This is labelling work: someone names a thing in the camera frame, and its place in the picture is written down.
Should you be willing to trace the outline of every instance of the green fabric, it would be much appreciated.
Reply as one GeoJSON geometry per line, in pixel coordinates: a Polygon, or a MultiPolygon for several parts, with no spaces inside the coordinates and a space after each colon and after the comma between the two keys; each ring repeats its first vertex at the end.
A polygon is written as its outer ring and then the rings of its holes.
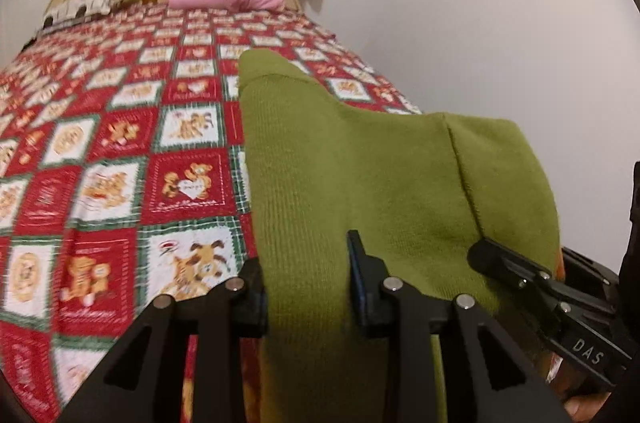
{"type": "Polygon", "coordinates": [[[392,275],[436,297],[470,293],[530,337],[507,295],[466,263],[481,234],[556,263],[553,196],[512,122],[354,108],[267,50],[244,53],[239,72],[270,304],[263,423],[382,419],[386,346],[354,327],[348,229],[392,275]]]}

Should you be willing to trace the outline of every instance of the bedspread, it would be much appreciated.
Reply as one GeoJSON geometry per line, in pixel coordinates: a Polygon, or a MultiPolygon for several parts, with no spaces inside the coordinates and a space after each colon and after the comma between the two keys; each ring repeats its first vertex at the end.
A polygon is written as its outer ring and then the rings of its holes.
{"type": "Polygon", "coordinates": [[[250,48],[282,54],[353,106],[419,114],[291,12],[134,6],[45,37],[0,73],[1,365],[39,423],[152,298],[205,294],[257,254],[238,103],[250,48]]]}

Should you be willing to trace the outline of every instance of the metal screw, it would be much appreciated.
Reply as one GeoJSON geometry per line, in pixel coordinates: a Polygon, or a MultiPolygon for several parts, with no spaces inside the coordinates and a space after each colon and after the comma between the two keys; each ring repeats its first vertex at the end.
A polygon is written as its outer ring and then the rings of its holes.
{"type": "Polygon", "coordinates": [[[157,309],[164,309],[171,305],[171,295],[159,295],[154,298],[154,307],[157,309]]]}
{"type": "Polygon", "coordinates": [[[389,291],[398,291],[404,286],[404,282],[398,277],[387,277],[382,281],[382,285],[389,291]]]}
{"type": "Polygon", "coordinates": [[[240,277],[230,278],[225,282],[225,288],[229,291],[240,291],[244,287],[244,280],[240,277]]]}
{"type": "Polygon", "coordinates": [[[458,295],[456,298],[456,304],[458,304],[463,309],[471,309],[476,305],[476,299],[471,295],[467,295],[466,293],[462,295],[458,295]]]}

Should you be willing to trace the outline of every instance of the finger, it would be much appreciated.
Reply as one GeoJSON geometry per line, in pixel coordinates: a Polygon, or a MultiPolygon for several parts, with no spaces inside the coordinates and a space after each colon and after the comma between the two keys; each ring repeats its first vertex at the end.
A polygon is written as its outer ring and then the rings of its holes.
{"type": "Polygon", "coordinates": [[[564,404],[564,409],[576,423],[590,421],[602,408],[609,397],[609,392],[591,394],[588,396],[576,396],[564,404]]]}
{"type": "Polygon", "coordinates": [[[551,388],[562,398],[568,392],[577,390],[583,381],[584,373],[579,373],[567,361],[563,361],[558,374],[551,382],[551,388]]]}

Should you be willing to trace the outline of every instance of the black clamp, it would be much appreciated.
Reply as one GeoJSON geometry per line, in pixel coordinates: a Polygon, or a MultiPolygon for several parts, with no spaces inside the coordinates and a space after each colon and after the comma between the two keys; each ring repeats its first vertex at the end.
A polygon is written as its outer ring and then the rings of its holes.
{"type": "Polygon", "coordinates": [[[198,335],[192,423],[244,423],[240,338],[267,330],[258,259],[208,294],[159,295],[104,356],[57,423],[180,421],[188,338],[198,335]]]}
{"type": "Polygon", "coordinates": [[[513,291],[540,324],[539,335],[548,348],[586,373],[591,390],[611,391],[638,350],[617,312],[618,277],[575,251],[562,252],[565,283],[489,239],[470,248],[468,262],[513,291]]]}
{"type": "Polygon", "coordinates": [[[384,423],[436,423],[431,336],[438,335],[449,421],[564,423],[571,421],[529,359],[475,299],[445,301],[389,276],[349,231],[351,300],[369,338],[389,338],[384,423]]]}

